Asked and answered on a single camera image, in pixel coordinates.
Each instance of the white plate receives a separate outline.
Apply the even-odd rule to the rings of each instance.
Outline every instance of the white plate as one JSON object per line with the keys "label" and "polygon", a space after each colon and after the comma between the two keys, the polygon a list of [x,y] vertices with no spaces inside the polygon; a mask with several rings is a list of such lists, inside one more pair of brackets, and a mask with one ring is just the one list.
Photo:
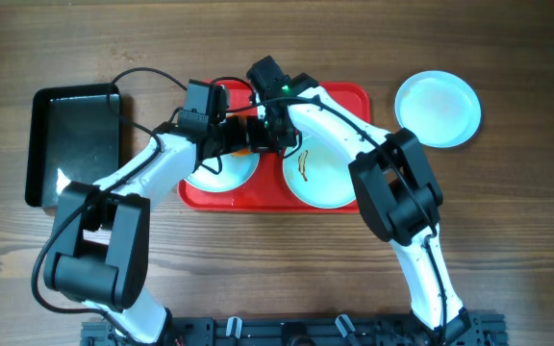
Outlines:
{"label": "white plate", "polygon": [[[185,181],[195,188],[207,192],[225,192],[243,185],[256,171],[260,154],[252,154],[244,157],[223,155],[221,157],[221,173],[215,175],[206,168],[200,166],[190,174]],[[204,160],[202,163],[217,170],[217,159]]]}
{"label": "white plate", "polygon": [[[294,148],[288,148],[286,155],[292,150]],[[299,170],[303,161],[305,177]],[[346,206],[356,199],[347,163],[312,136],[303,134],[302,147],[284,159],[283,165],[284,178],[290,191],[310,206],[333,209]]]}
{"label": "white plate", "polygon": [[410,77],[396,93],[394,111],[401,127],[420,143],[448,148],[470,139],[482,112],[476,93],[461,78],[443,71]]}

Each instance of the wood grain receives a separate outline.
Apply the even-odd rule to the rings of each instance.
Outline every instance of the wood grain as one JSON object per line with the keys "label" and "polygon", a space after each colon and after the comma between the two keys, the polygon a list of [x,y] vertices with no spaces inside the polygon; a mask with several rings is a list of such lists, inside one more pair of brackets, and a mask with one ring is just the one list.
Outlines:
{"label": "wood grain", "polygon": [[[270,54],[292,75],[361,84],[373,122],[391,131],[394,94],[412,74],[447,70],[474,87],[479,135],[426,151],[445,196],[452,282],[470,309],[506,314],[511,345],[554,345],[554,2],[70,1],[0,2],[0,344],[78,345],[80,322],[94,318],[31,297],[53,222],[23,201],[34,93],[141,65],[182,81],[243,76]],[[185,96],[151,75],[119,87],[149,128]],[[132,133],[125,149],[146,141]],[[200,213],[173,192],[151,223],[147,285],[175,315],[409,310],[390,246],[358,215]]]}

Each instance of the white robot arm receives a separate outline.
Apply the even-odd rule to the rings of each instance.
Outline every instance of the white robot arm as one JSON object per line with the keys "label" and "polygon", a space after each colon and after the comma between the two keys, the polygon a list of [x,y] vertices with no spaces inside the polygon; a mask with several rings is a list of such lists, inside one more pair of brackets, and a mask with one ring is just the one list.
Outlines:
{"label": "white robot arm", "polygon": [[[317,83],[314,83],[309,76],[302,75],[302,78],[299,78],[299,76],[291,80],[290,77],[283,75],[281,69],[276,66],[272,58],[267,61],[268,58],[255,64],[248,73],[248,78],[251,80],[256,92],[259,93],[259,99],[263,105],[259,109],[258,121],[266,123],[260,128],[275,136],[269,136],[267,139],[266,133],[264,133],[264,136],[258,136],[258,134],[250,135],[249,131],[259,128],[250,123],[246,126],[247,134],[244,130],[241,134],[237,124],[234,124],[232,121],[228,123],[227,120],[224,120],[225,116],[219,119],[219,115],[216,117],[219,120],[217,122],[218,126],[213,124],[209,127],[203,127],[201,131],[197,131],[194,129],[197,123],[190,123],[190,121],[206,122],[208,120],[207,118],[202,118],[202,114],[211,118],[211,112],[219,114],[220,111],[211,111],[211,107],[199,110],[197,107],[198,100],[196,99],[199,96],[197,96],[198,94],[193,94],[193,91],[196,87],[202,87],[202,84],[194,82],[195,87],[192,87],[190,82],[188,100],[186,100],[184,110],[180,113],[178,124],[165,124],[161,128],[158,128],[160,133],[158,138],[162,144],[161,153],[129,180],[127,184],[113,190],[112,195],[116,196],[114,199],[116,201],[126,201],[125,196],[137,195],[150,200],[148,211],[151,211],[177,183],[191,174],[203,159],[236,151],[240,148],[241,144],[243,146],[251,145],[255,149],[259,147],[274,149],[275,145],[280,146],[280,143],[284,142],[287,145],[292,145],[291,139],[294,136],[290,130],[293,129],[309,133],[339,153],[344,164],[349,164],[363,219],[369,228],[380,239],[388,241],[396,252],[410,288],[414,315],[428,331],[431,333],[441,332],[443,337],[446,338],[446,326],[443,325],[443,321],[447,322],[448,326],[450,324],[460,325],[459,323],[452,323],[452,321],[459,320],[465,309],[448,277],[441,255],[439,238],[433,236],[433,228],[438,229],[439,225],[437,225],[437,221],[432,225],[425,225],[421,224],[419,219],[411,220],[412,217],[410,215],[417,215],[416,208],[412,207],[414,201],[403,191],[398,196],[396,193],[393,195],[394,191],[390,190],[383,176],[384,171],[389,166],[380,155],[383,148],[384,153],[382,155],[390,155],[395,160],[401,160],[398,164],[403,166],[405,176],[416,184],[420,184],[420,189],[415,191],[416,199],[419,198],[425,206],[434,207],[435,210],[430,208],[430,211],[433,213],[432,216],[435,216],[432,219],[439,220],[439,216],[435,215],[437,214],[437,206],[441,203],[441,193],[437,183],[432,179],[427,186],[420,178],[420,175],[414,174],[416,173],[414,170],[417,169],[420,169],[423,173],[430,174],[428,163],[422,154],[419,143],[417,143],[417,140],[411,140],[410,137],[407,137],[409,141],[404,141],[402,137],[405,135],[409,136],[411,134],[409,132],[402,136],[397,134],[396,137],[392,137],[388,131],[365,123],[335,102],[326,90]],[[279,91],[279,89],[282,89],[280,84],[289,86],[286,96],[284,96],[285,91]],[[210,90],[208,93],[204,93],[205,98],[207,98],[207,94],[212,92],[219,93],[219,90],[214,89],[216,87],[214,85],[204,87]],[[314,101],[312,103],[303,103],[303,99]],[[280,120],[278,125],[275,125],[275,119]],[[374,142],[363,139],[361,132],[364,132],[368,138],[372,138]],[[145,161],[155,150],[155,139],[151,139],[147,148],[140,154],[111,176],[95,182],[95,185],[104,189],[114,184],[138,166],[139,163]],[[412,152],[417,158],[422,155],[422,159],[416,162],[407,162],[408,159],[403,156],[405,152]],[[376,185],[375,180],[382,180],[384,184]],[[379,186],[378,188],[381,190],[373,190],[376,186]],[[439,194],[439,196],[435,196],[434,200],[432,193]],[[378,199],[380,194],[387,194],[389,198],[386,200]],[[119,210],[125,211],[121,207],[125,205],[124,202],[116,202],[115,204],[119,205],[119,207],[117,216],[114,217],[113,228],[117,225]],[[408,208],[407,211],[399,209],[400,206]],[[144,216],[144,211],[132,212],[132,214],[139,215],[139,220],[147,217],[145,228],[147,228],[146,232],[148,232],[148,216]],[[148,251],[148,234],[146,235],[146,245]],[[54,247],[55,250],[49,251],[49,257],[61,256],[61,253],[56,252],[56,248]],[[74,255],[76,253],[72,251],[70,256],[78,258],[77,255]],[[108,255],[105,255],[106,264],[108,264],[110,257],[111,251],[108,250]],[[112,296],[109,296],[106,300],[91,299],[92,297],[101,296],[85,294],[87,288],[81,287],[81,284],[69,284],[71,280],[62,279],[75,275],[70,268],[76,268],[68,266],[66,270],[69,272],[64,273],[61,269],[63,263],[65,262],[59,261],[60,268],[58,269],[56,262],[49,264],[47,261],[44,270],[44,280],[49,288],[57,289],[70,297],[70,299],[82,302],[90,308],[105,311],[115,322],[117,328],[125,331],[136,342],[160,344],[161,340],[165,338],[164,335],[169,325],[168,320],[171,319],[169,311],[159,305],[151,297],[146,288],[141,288],[141,285],[135,283],[136,289],[134,294],[132,294],[132,299],[128,300],[127,304],[113,302],[116,299],[113,299]],[[129,280],[141,280],[140,284],[142,284],[144,277],[140,279],[132,277]],[[452,334],[458,336],[458,333],[462,332],[464,331],[461,331],[458,326],[456,327],[456,332]]]}

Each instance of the red tray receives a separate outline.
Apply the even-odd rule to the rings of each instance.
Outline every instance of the red tray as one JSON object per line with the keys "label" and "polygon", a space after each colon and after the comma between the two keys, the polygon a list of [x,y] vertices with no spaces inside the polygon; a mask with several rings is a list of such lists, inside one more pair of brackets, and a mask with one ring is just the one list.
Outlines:
{"label": "red tray", "polygon": [[[249,104],[249,89],[237,82],[223,83],[230,91],[231,107]],[[353,83],[322,82],[326,91],[346,109],[362,120],[370,120],[369,96]],[[248,114],[256,115],[255,110]],[[258,168],[249,180],[230,191],[205,192],[182,181],[177,186],[179,197],[188,207],[205,211],[239,212],[306,212],[306,213],[355,213],[356,201],[337,209],[319,209],[301,202],[294,196],[284,179],[282,159],[277,154],[261,154]]]}

